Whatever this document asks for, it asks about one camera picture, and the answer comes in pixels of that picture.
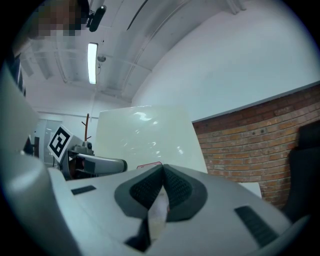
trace wooden coat rack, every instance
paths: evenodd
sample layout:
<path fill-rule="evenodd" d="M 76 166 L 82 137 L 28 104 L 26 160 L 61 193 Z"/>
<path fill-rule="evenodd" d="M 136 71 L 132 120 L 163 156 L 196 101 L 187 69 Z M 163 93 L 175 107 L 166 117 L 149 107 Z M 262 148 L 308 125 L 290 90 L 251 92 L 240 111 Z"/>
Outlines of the wooden coat rack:
<path fill-rule="evenodd" d="M 89 122 L 89 114 L 86 114 L 86 122 L 85 122 L 85 123 L 84 123 L 84 122 L 81 122 L 81 123 L 85 126 L 85 130 L 84 130 L 84 141 L 85 141 L 85 142 L 86 142 L 88 139 L 91 138 L 91 136 L 87 138 L 88 122 Z"/>

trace red brick wall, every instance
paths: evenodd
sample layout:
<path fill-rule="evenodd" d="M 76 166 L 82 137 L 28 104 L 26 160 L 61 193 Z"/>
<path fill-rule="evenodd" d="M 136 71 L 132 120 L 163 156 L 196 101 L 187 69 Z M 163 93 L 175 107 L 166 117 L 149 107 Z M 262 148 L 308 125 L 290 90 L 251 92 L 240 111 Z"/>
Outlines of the red brick wall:
<path fill-rule="evenodd" d="M 288 153 L 300 126 L 320 119 L 320 85 L 193 124 L 209 174 L 259 182 L 281 208 L 290 191 Z"/>

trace white wall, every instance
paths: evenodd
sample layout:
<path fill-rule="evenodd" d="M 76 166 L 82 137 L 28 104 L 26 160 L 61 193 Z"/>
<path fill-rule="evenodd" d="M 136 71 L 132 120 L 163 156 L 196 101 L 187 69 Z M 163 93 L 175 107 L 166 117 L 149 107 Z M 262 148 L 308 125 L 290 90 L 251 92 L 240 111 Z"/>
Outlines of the white wall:
<path fill-rule="evenodd" d="M 89 119 L 87 136 L 93 145 L 96 141 L 98 118 L 101 111 L 130 107 L 130 103 L 97 94 L 94 91 L 64 84 L 26 81 L 26 99 L 39 113 L 40 119 L 62 121 L 62 124 L 80 139 L 85 139 L 87 113 Z"/>
<path fill-rule="evenodd" d="M 192 121 L 320 80 L 319 53 L 288 9 L 269 1 L 220 12 L 156 65 L 132 106 L 182 105 Z"/>

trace ceiling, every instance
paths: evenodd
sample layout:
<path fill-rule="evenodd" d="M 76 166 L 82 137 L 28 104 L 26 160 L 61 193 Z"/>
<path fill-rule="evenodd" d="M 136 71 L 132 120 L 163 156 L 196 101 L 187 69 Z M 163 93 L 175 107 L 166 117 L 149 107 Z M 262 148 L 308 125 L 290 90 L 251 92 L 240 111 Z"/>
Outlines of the ceiling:
<path fill-rule="evenodd" d="M 232 10 L 230 0 L 89 0 L 106 5 L 96 32 L 55 31 L 33 40 L 20 56 L 26 85 L 65 84 L 131 102 L 160 59 L 208 18 Z M 98 43 L 97 85 L 89 83 L 88 43 Z"/>

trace black chair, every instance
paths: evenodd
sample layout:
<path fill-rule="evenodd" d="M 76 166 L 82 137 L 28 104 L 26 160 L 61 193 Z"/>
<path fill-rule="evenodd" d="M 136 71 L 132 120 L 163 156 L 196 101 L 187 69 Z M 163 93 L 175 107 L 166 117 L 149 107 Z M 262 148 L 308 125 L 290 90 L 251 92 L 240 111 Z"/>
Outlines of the black chair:
<path fill-rule="evenodd" d="M 319 201 L 320 120 L 299 128 L 298 146 L 289 153 L 291 188 L 282 211 L 294 223 L 316 210 Z"/>

